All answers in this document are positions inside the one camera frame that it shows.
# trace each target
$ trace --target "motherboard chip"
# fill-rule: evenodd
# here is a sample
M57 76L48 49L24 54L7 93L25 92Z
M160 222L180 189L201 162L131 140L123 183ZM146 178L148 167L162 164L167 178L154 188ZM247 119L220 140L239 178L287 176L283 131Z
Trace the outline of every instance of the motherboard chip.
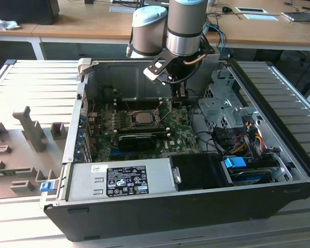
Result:
M135 122L137 125L152 124L153 123L152 112L135 112Z

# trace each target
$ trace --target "blue latch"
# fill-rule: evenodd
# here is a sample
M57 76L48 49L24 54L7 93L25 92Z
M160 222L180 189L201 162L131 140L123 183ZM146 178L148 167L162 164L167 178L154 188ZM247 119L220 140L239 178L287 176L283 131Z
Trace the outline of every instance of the blue latch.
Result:
M40 185L41 192L53 192L54 191L54 182L42 182Z
M224 160L226 168L247 167L243 157L229 157Z

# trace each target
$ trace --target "green motherboard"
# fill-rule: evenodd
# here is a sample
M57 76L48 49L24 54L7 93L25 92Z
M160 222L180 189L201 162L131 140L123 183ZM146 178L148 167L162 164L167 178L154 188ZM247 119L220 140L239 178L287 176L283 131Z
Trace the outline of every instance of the green motherboard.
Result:
M189 112L186 106L174 108L172 103L166 100L157 111L154 109L136 111L133 106L127 107L129 109L119 110L114 106L106 105L99 111L100 131L92 136L93 140L96 140L97 151L94 162L167 158L177 153L200 152L198 142L189 126ZM156 123L151 123L153 120L150 119L149 113L157 114ZM133 119L132 116L139 116L139 119ZM154 131L153 128L159 127L165 132ZM147 133L145 128L150 128L152 131ZM129 135L139 135L141 129L143 135L162 135L156 139L156 147L144 151L121 151L118 140L123 134L120 131L129 132Z

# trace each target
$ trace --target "black plastic cover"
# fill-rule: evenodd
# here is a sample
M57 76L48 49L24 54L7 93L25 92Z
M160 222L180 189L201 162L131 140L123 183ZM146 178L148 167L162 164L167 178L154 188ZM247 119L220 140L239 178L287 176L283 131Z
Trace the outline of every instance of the black plastic cover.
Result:
M222 157L216 153L194 153L170 156L172 167L179 169L178 190L216 189L228 187Z

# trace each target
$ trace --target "motherboard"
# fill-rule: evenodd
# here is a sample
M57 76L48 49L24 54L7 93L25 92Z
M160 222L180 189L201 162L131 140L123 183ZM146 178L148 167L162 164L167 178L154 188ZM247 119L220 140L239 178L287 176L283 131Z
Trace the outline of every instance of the motherboard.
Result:
M105 104L92 127L95 162L167 158L201 152L186 106L160 102Z

